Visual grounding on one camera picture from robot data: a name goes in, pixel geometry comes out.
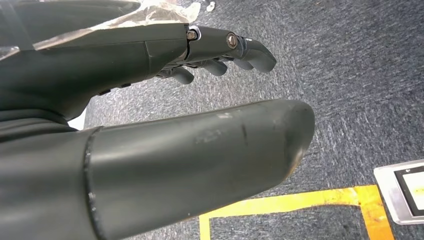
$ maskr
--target robotic arm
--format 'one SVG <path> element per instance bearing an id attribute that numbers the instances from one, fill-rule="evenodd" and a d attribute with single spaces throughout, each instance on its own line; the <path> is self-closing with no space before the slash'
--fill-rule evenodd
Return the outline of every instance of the robotic arm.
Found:
<path id="1" fill-rule="evenodd" d="M 311 107 L 295 100 L 83 131 L 67 125 L 110 89 L 155 76 L 189 84 L 184 67 L 215 76 L 228 61 L 274 68 L 261 43 L 232 31 L 155 24 L 44 49 L 17 45 L 0 60 L 2 240 L 119 240 L 198 216 L 281 183 L 314 134 Z"/>

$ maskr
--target robotic finger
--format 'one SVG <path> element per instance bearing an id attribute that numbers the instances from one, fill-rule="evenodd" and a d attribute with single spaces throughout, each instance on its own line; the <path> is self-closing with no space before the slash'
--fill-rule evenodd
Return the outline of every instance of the robotic finger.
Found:
<path id="1" fill-rule="evenodd" d="M 191 84 L 195 79 L 195 76 L 182 66 L 164 69 L 156 77 L 161 79 L 174 78 L 184 85 Z"/>
<path id="2" fill-rule="evenodd" d="M 165 67 L 165 72 L 168 73 L 173 66 L 186 66 L 194 69 L 204 68 L 214 76 L 222 76 L 227 71 L 227 66 L 223 62 L 232 61 L 243 70 L 257 69 L 259 72 L 267 73 L 272 71 L 277 63 L 275 57 L 262 43 L 236 35 L 232 31 L 191 26 L 186 35 L 188 46 L 186 56 L 169 63 Z M 158 77 L 173 76 L 161 71 Z"/>

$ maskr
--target scratch mark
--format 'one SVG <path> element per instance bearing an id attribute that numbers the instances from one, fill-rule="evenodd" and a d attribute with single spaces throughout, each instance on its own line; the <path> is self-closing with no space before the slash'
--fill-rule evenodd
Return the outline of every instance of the scratch mark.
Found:
<path id="1" fill-rule="evenodd" d="M 249 146 L 248 132 L 246 131 L 246 126 L 244 123 L 241 125 L 241 131 L 243 132 L 244 144 Z"/>
<path id="2" fill-rule="evenodd" d="M 217 114 L 217 116 L 220 119 L 232 119 L 233 118 L 233 115 L 231 115 L 231 113 L 229 113 L 229 112 L 220 113 L 220 114 Z"/>
<path id="3" fill-rule="evenodd" d="M 215 130 L 215 131 L 205 131 L 202 135 L 196 137 L 195 143 L 196 144 L 200 144 L 200 143 L 209 143 L 212 141 L 215 141 L 219 138 L 219 136 L 221 135 L 221 131 L 220 130 Z"/>

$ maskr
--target hex bolt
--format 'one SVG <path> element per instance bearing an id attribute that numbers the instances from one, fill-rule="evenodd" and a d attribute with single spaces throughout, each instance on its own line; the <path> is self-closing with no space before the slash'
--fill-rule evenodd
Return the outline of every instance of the hex bolt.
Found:
<path id="1" fill-rule="evenodd" d="M 235 49 L 237 47 L 237 36 L 230 32 L 228 33 L 228 35 L 226 36 L 226 43 L 228 44 L 228 47 L 230 47 L 231 49 Z"/>
<path id="2" fill-rule="evenodd" d="M 188 40 L 196 40 L 198 38 L 198 33 L 194 30 L 187 31 L 187 39 Z"/>

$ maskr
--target display screen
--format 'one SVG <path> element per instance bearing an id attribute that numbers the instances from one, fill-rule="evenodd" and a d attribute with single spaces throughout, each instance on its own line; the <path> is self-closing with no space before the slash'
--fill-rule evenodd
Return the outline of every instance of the display screen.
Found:
<path id="1" fill-rule="evenodd" d="M 424 216 L 424 166 L 394 172 L 413 216 Z"/>

